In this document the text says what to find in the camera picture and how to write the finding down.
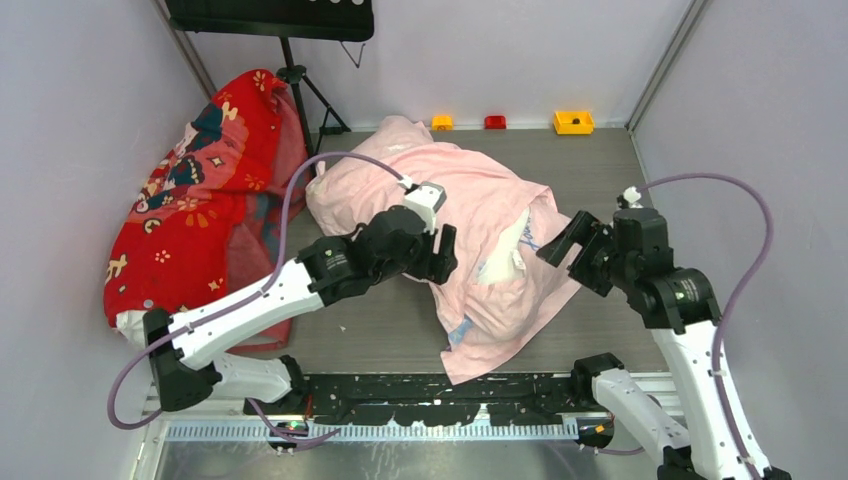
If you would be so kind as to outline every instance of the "white wall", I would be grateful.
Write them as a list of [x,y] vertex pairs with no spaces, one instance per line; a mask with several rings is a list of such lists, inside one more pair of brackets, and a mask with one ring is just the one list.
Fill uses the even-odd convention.
[[[148,1],[2,2],[0,18],[0,471],[117,480],[137,452],[106,419],[131,351],[103,315],[106,259],[204,99]],[[138,370],[125,419],[150,382]]]
[[[538,127],[555,110],[584,109],[599,124],[621,126],[688,3],[374,0],[375,34],[359,70],[338,42],[293,39],[292,49],[353,127],[374,127],[389,114],[450,114],[458,125],[502,114],[512,126]],[[218,87],[283,64],[271,37],[192,38]],[[359,44],[348,49],[356,56]],[[304,98],[310,121],[320,121],[317,100]]]
[[[728,358],[766,453],[793,478],[845,478],[848,445],[848,4],[713,2],[637,130],[649,179],[715,171],[771,202],[776,239],[729,328]],[[652,193],[678,260],[722,299],[763,222],[729,186]]]

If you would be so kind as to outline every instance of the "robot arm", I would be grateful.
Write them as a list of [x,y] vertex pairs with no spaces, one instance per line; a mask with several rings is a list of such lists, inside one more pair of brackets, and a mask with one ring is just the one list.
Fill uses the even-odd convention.
[[[619,205],[611,225],[580,211],[537,255],[559,266],[579,244],[569,276],[604,297],[613,287],[626,294],[668,363],[689,430],[639,389],[609,353],[575,362],[575,395],[615,414],[658,466],[660,479],[748,479],[745,463],[764,479],[790,478],[771,467],[754,438],[723,353],[721,371],[711,369],[721,314],[709,280],[698,270],[674,266],[666,220],[656,210],[642,208],[627,192]],[[734,444],[713,375],[723,376],[748,458]]]
[[363,295],[372,285],[405,273],[443,284],[456,268],[456,229],[444,225],[434,252],[436,213],[446,195],[423,183],[410,189],[401,205],[374,216],[348,235],[328,236],[301,250],[283,265],[261,297],[230,307],[262,291],[263,278],[237,292],[187,312],[162,309],[144,316],[148,345],[213,314],[219,318],[165,343],[149,355],[162,410],[177,411],[212,395],[257,398],[271,403],[292,390],[297,365],[286,358],[256,360],[224,352],[281,320]]

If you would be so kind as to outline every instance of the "black tripod leg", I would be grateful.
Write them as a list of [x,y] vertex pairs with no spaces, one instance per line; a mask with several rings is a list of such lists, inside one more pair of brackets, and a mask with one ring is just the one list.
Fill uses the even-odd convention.
[[324,98],[324,95],[321,95],[321,92],[318,91],[318,87],[316,87],[315,84],[312,83],[312,80],[310,80],[308,76],[304,75],[303,81],[306,82],[306,85],[309,87],[310,90],[312,90],[312,93],[314,93],[315,96],[318,97],[318,100],[320,100],[321,103],[323,103],[324,106],[327,107],[327,111],[330,112],[330,115],[332,115],[333,118],[335,118],[336,121],[339,122],[339,126],[342,127],[342,130],[345,132],[349,132],[350,128],[347,126],[347,124],[344,123],[342,117],[340,117],[339,114],[336,113],[336,111],[333,109],[333,106],[330,105],[330,102],[328,102],[327,99]]
[[315,152],[321,151],[321,140],[324,139],[324,127],[327,126],[327,117],[330,116],[330,109],[324,111],[324,121],[321,122],[321,128],[318,129],[318,144],[315,145]]
[[[289,39],[280,37],[280,45],[283,47],[283,59],[286,62],[286,67],[294,68],[294,58],[292,57]],[[306,155],[312,157],[315,155],[315,148],[312,146],[312,135],[309,134],[309,122],[306,121],[306,109],[303,107],[303,95],[300,93],[300,83],[293,82],[289,85],[292,87],[292,97],[294,97],[294,105],[297,108],[297,116],[300,117],[300,131],[303,132],[303,144],[306,146]]]

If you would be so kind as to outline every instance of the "tripod stand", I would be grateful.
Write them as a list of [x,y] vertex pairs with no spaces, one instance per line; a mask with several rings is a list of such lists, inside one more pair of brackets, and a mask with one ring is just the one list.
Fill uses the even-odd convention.
[[[286,62],[286,66],[277,70],[277,77],[279,77],[284,82],[291,85],[292,88],[292,97],[294,97],[294,104],[297,108],[297,115],[300,117],[300,130],[303,132],[303,142],[306,146],[306,153],[308,156],[313,156],[321,149],[321,141],[324,139],[324,135],[340,135],[344,132],[349,132],[350,128],[344,123],[339,114],[333,109],[333,106],[330,105],[330,102],[321,95],[321,92],[318,90],[318,87],[312,83],[312,80],[306,75],[306,67],[303,65],[295,65],[294,58],[291,53],[291,45],[289,44],[289,39],[286,37],[280,37],[280,46],[283,47],[283,59]],[[324,112],[324,121],[321,123],[321,126],[318,128],[318,144],[314,147],[312,146],[312,135],[309,133],[309,122],[306,119],[306,110],[303,106],[303,95],[300,92],[300,81],[303,80],[306,83],[306,86],[312,90],[312,93],[318,98],[318,100],[324,104],[324,108],[326,111]],[[330,115],[336,119],[338,122],[337,127],[328,127],[327,120],[330,118]]]

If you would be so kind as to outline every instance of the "white side wall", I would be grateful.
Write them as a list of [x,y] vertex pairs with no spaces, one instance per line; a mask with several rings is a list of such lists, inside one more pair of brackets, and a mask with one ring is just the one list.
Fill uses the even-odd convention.
[[[131,349],[103,316],[106,259],[204,99],[148,1],[3,2],[0,18],[0,470],[125,478],[136,437],[105,405]],[[125,419],[150,382],[138,370]]]
[[[649,179],[731,174],[771,203],[771,257],[729,327],[728,359],[772,461],[845,478],[848,445],[848,3],[712,2],[637,130]],[[652,192],[679,263],[722,300],[754,259],[751,199],[706,182]]]

